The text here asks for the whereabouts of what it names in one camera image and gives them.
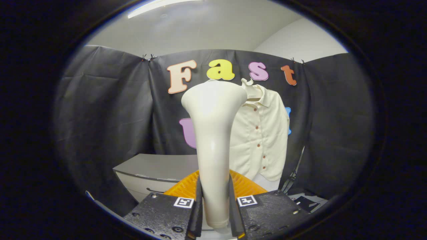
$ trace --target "shirt collar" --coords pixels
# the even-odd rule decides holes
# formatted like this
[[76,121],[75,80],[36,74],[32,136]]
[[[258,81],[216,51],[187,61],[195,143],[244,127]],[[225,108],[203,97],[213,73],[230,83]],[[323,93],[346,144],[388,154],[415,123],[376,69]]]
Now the shirt collar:
[[260,103],[264,107],[267,107],[267,108],[270,107],[270,94],[269,94],[268,90],[265,87],[261,86],[261,85],[253,85],[253,86],[254,86],[254,88],[260,89],[263,92],[263,95],[256,102],[247,102],[247,103],[252,103],[252,104],[254,104],[254,103]]

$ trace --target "orange letter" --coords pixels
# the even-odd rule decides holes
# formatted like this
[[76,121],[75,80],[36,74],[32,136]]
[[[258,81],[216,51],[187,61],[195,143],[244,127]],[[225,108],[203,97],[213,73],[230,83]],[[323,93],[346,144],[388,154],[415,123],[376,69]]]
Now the orange letter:
[[182,84],[182,80],[185,79],[186,82],[191,80],[191,70],[188,67],[192,69],[196,68],[196,61],[185,61],[167,67],[166,70],[170,72],[170,88],[167,90],[168,93],[175,94],[187,89],[187,85]]
[[292,74],[294,73],[293,70],[290,69],[288,65],[281,67],[280,70],[285,72],[286,82],[288,82],[292,86],[295,86],[296,81],[294,79],[292,79]]

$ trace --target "black curtain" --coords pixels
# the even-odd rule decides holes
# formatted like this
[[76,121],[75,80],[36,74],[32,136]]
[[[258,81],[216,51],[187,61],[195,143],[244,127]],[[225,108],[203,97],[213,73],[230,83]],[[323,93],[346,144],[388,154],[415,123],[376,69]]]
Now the black curtain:
[[[143,61],[118,50],[85,46],[59,83],[55,102],[56,143],[76,184],[119,215],[137,203],[112,168],[138,153],[185,155],[196,150],[184,141],[184,92],[169,94],[170,65],[194,60],[188,89],[208,80],[209,62],[229,60],[234,79],[249,79],[250,62],[262,62],[269,79],[255,81],[280,94],[291,108],[287,157],[281,185],[295,169],[305,145],[296,186],[320,196],[343,191],[363,165],[373,121],[368,78],[350,54],[306,64],[263,53],[196,50]],[[294,70],[289,85],[280,68]]]
[[310,86],[310,132],[292,187],[324,198],[343,193],[359,175],[374,139],[368,75],[348,53],[304,64]]

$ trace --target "ceiling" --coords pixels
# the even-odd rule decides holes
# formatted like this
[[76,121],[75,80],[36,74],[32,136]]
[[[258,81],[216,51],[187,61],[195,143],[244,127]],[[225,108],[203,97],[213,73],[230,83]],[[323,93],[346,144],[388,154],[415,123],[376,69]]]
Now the ceiling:
[[278,30],[302,18],[269,0],[176,3],[128,19],[131,10],[99,29],[87,44],[138,56],[199,49],[253,51]]

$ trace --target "screw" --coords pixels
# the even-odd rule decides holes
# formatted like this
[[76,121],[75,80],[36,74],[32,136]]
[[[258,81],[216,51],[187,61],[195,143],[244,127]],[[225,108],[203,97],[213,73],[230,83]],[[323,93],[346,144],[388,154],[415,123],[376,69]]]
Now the screw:
[[167,239],[171,239],[168,235],[164,235],[164,234],[160,234],[160,237],[164,237],[164,238],[167,238]]
[[256,231],[258,229],[260,229],[260,227],[258,225],[252,225],[249,227],[249,231]]
[[147,230],[147,231],[149,231],[149,232],[151,232],[151,233],[154,233],[154,231],[153,231],[153,230],[151,230],[151,229],[149,229],[149,228],[146,228],[145,230]]
[[183,232],[184,231],[184,229],[182,229],[180,227],[173,227],[172,230],[176,231],[176,232]]

